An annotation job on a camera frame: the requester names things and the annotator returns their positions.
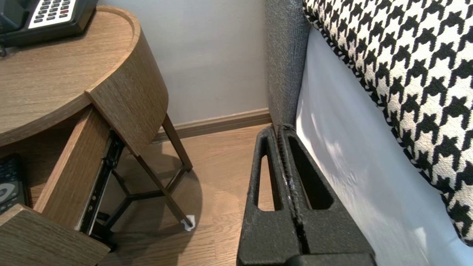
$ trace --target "white bed sheet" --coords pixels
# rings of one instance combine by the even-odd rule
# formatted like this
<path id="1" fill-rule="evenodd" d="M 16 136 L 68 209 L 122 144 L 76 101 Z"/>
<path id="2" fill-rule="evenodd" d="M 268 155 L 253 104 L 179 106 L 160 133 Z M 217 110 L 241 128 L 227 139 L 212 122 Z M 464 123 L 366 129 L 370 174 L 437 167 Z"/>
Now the white bed sheet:
<path id="1" fill-rule="evenodd" d="M 379 266 L 473 265 L 440 195 L 410 164 L 382 112 L 314 28 L 297 134 L 376 252 Z"/>

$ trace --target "houndstooth pillow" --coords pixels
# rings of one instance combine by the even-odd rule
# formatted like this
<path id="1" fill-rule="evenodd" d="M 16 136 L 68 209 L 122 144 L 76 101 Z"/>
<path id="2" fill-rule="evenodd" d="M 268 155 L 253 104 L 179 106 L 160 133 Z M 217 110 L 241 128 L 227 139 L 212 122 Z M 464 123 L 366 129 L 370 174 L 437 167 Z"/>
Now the houndstooth pillow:
<path id="1" fill-rule="evenodd" d="M 473 246 L 473 0 L 305 0 L 304 12 Z"/>

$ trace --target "baseboard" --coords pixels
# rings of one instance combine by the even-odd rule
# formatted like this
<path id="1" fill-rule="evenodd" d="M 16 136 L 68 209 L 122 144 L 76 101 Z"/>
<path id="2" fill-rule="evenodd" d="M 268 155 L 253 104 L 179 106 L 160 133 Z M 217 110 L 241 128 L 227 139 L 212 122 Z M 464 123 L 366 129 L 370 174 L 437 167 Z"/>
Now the baseboard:
<path id="1" fill-rule="evenodd" d="M 182 124 L 175 124 L 174 128 L 176 129 L 179 138 L 183 139 L 267 123 L 272 123 L 271 116 L 269 114 L 268 108 L 263 108 L 234 115 L 225 115 Z M 164 129 L 161 127 L 153 141 L 161 142 L 164 140 L 167 140 L 167 136 L 164 132 Z"/>

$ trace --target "wooden drawer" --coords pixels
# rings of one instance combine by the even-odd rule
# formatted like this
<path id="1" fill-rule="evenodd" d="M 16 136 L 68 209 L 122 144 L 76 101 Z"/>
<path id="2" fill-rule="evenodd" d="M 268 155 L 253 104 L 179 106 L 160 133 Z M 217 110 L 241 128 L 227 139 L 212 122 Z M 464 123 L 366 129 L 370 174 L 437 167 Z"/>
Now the wooden drawer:
<path id="1" fill-rule="evenodd" d="M 22 157 L 31 206 L 43 217 L 78 229 L 109 137 L 109 126 L 87 107 L 55 127 L 0 147 L 0 156 Z"/>

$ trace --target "hardwood floor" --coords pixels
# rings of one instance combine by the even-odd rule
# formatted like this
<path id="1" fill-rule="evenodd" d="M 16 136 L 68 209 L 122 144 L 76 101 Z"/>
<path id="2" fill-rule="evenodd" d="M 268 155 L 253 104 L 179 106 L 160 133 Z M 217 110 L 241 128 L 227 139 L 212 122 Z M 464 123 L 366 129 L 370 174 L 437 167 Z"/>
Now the hardwood floor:
<path id="1" fill-rule="evenodd" d="M 134 202 L 112 228 L 116 252 L 100 266 L 227 266 L 235 265 L 246 193 L 250 178 L 258 125 L 182 139 L 194 165 L 173 192 L 186 214 L 195 215 L 197 226 L 184 230 L 165 205 L 164 198 Z M 143 158 L 166 183 L 180 166 L 171 143 L 150 145 Z M 271 184 L 263 159 L 260 203 L 274 209 Z M 138 162 L 125 151 L 118 166 L 132 193 L 155 190 Z M 124 195 L 111 178 L 102 211 L 111 213 Z"/>

